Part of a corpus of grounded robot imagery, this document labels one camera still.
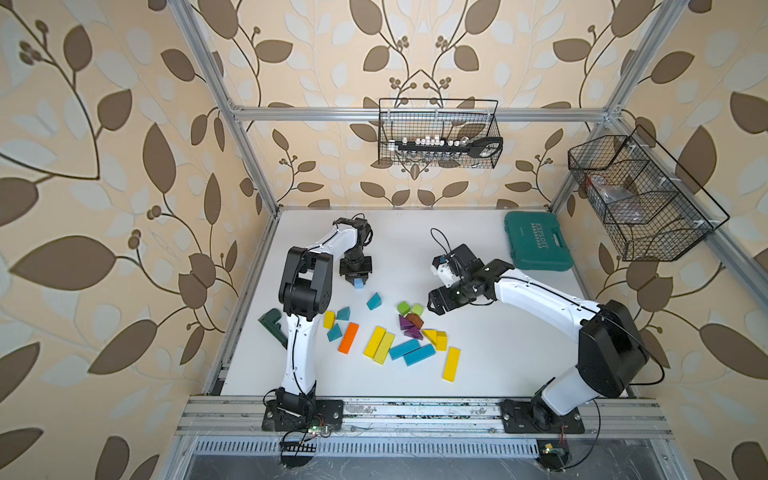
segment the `rectangular block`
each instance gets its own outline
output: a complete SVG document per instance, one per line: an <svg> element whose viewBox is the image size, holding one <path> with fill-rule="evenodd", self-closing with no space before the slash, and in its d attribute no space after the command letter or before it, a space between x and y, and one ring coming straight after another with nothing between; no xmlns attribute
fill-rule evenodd
<svg viewBox="0 0 768 480"><path fill-rule="evenodd" d="M369 358L373 358L373 356L376 354L376 350L379 348L379 344L382 342L382 338L384 338L385 333L385 329L377 326L376 329L373 330L373 336L371 336L371 340L368 342L366 351L362 354Z"/></svg>
<svg viewBox="0 0 768 480"><path fill-rule="evenodd" d="M406 330L405 332L403 332L403 333L405 333L405 335L406 335L406 336L409 336L409 337L411 337L412 339L419 339L419 340L421 340L421 339L423 339L423 338L424 338L424 337L422 336L422 333L419 331L419 328L418 328L416 325L414 325L414 326L412 326L411 328L407 329L407 330Z"/></svg>
<svg viewBox="0 0 768 480"><path fill-rule="evenodd" d="M400 316L400 329L401 330L407 330L413 326L413 323L410 323L408 319L406 319L404 316Z"/></svg>
<svg viewBox="0 0 768 480"><path fill-rule="evenodd" d="M422 330L422 333L432 345L437 346L437 330L424 329Z"/></svg>
<svg viewBox="0 0 768 480"><path fill-rule="evenodd" d="M333 328L335 321L336 314L334 312L326 312L326 319L323 321L323 326L327 329Z"/></svg>
<svg viewBox="0 0 768 480"><path fill-rule="evenodd" d="M414 363L421 362L423 359L428 359L433 355L435 355L435 347L432 345L424 345L418 350L406 353L402 358L406 361L407 366L411 366Z"/></svg>
<svg viewBox="0 0 768 480"><path fill-rule="evenodd" d="M458 367L458 358L462 351L451 347L448 350L448 360L445 362L445 370L442 371L442 378L453 382L456 379L456 367Z"/></svg>
<svg viewBox="0 0 768 480"><path fill-rule="evenodd" d="M435 345L438 352L444 352L448 349L448 335L445 332L437 332L437 345Z"/></svg>
<svg viewBox="0 0 768 480"><path fill-rule="evenodd" d="M328 330L328 341L332 342L333 340L337 340L341 338L341 327L339 327L338 323L335 323L333 325L333 328Z"/></svg>
<svg viewBox="0 0 768 480"><path fill-rule="evenodd" d="M395 334L387 332L382 338L382 342L379 344L379 349L376 350L376 354L373 356L373 361L379 365L384 365L386 360L386 354L389 353L389 347L392 346L392 342L395 341Z"/></svg>
<svg viewBox="0 0 768 480"><path fill-rule="evenodd" d="M368 300L368 310L374 310L382 305L382 297L378 293L374 293L370 300Z"/></svg>
<svg viewBox="0 0 768 480"><path fill-rule="evenodd" d="M346 327L346 332L344 333L344 339L341 341L341 345L339 345L341 353L349 353L349 348L352 346L352 342L355 341L358 328L360 328L360 325L349 322L349 326Z"/></svg>
<svg viewBox="0 0 768 480"><path fill-rule="evenodd" d="M419 345L417 339L409 340L389 349L389 358L397 360L406 353L411 353L412 351L419 349L419 347L421 347L421 345Z"/></svg>
<svg viewBox="0 0 768 480"><path fill-rule="evenodd" d="M349 321L349 307L345 306L339 312L336 314L337 320L344 320L345 322Z"/></svg>
<svg viewBox="0 0 768 480"><path fill-rule="evenodd" d="M400 315L405 316L411 311L411 306L406 302L402 302L397 306L397 311L400 312Z"/></svg>
<svg viewBox="0 0 768 480"><path fill-rule="evenodd" d="M424 326L424 320L421 319L420 316L416 315L415 313L411 312L408 315L406 315L406 319L410 322L416 325L418 328L422 328Z"/></svg>

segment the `ventilation grille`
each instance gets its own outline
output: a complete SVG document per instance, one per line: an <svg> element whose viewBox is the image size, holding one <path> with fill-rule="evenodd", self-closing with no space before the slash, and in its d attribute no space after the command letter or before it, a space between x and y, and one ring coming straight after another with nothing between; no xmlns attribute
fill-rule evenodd
<svg viewBox="0 0 768 480"><path fill-rule="evenodd" d="M312 441L317 455L329 457L537 458L535 440L525 439L323 439ZM278 439L204 436L196 455L278 455Z"/></svg>

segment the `wire basket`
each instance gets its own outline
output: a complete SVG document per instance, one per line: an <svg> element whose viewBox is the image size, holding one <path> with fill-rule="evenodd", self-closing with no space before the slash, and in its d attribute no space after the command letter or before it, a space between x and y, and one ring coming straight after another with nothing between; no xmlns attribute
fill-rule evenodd
<svg viewBox="0 0 768 480"><path fill-rule="evenodd" d="M502 155L495 100L382 98L377 167L493 168Z"/></svg>
<svg viewBox="0 0 768 480"><path fill-rule="evenodd" d="M718 219L697 206L699 197L682 180L666 174L650 157L637 128L631 135L606 135L568 151L568 169L586 193L622 260L670 262L714 232L730 216L660 144L677 164L676 171L696 185L708 203L719 210Z"/></svg>

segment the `floral wallpaper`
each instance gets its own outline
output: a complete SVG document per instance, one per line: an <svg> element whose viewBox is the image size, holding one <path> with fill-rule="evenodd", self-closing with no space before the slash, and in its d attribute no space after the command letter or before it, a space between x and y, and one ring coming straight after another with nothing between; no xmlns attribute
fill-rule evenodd
<svg viewBox="0 0 768 480"><path fill-rule="evenodd" d="M760 0L690 2L624 115L677 156L690 176L669 167L689 187L722 203L723 229L768 270L767 27ZM764 478L768 315L705 243L672 263L621 261L584 197L559 216L574 260L593 297L629 307L667 374L641 394L659 400L703 480ZM649 362L638 381L658 378Z"/></svg>
<svg viewBox="0 0 768 480"><path fill-rule="evenodd" d="M365 97L601 108L653 0L191 0L233 101L351 107Z"/></svg>
<svg viewBox="0 0 768 480"><path fill-rule="evenodd" d="M150 478L260 193L165 2L0 0L0 46L0 477Z"/></svg>
<svg viewBox="0 0 768 480"><path fill-rule="evenodd" d="M494 169L379 161L376 129L344 122L254 121L248 134L279 204L296 207L543 207L568 174L583 123L499 124Z"/></svg>

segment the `blue block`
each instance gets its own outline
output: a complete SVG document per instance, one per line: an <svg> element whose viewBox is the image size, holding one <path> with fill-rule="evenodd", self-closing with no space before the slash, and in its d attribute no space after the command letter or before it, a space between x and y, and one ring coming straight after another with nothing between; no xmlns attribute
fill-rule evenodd
<svg viewBox="0 0 768 480"><path fill-rule="evenodd" d="M409 340L389 349L389 356L392 357L393 360L397 360L406 353L411 353L412 351L417 350L419 347L420 345L417 339Z"/></svg>
<svg viewBox="0 0 768 480"><path fill-rule="evenodd" d="M370 300L368 300L368 310L379 308L382 305L382 297L378 293L374 293Z"/></svg>
<svg viewBox="0 0 768 480"><path fill-rule="evenodd" d="M428 359L433 355L435 355L435 347L430 343L411 353L406 353L402 358L406 361L407 366L411 366L414 363L421 362L423 359Z"/></svg>
<svg viewBox="0 0 768 480"><path fill-rule="evenodd" d="M349 321L349 307L345 306L336 314L337 320Z"/></svg>
<svg viewBox="0 0 768 480"><path fill-rule="evenodd" d="M339 324L335 323L333 325L333 328L328 330L328 341L332 342L333 340L340 339L342 337L341 329L339 328Z"/></svg>

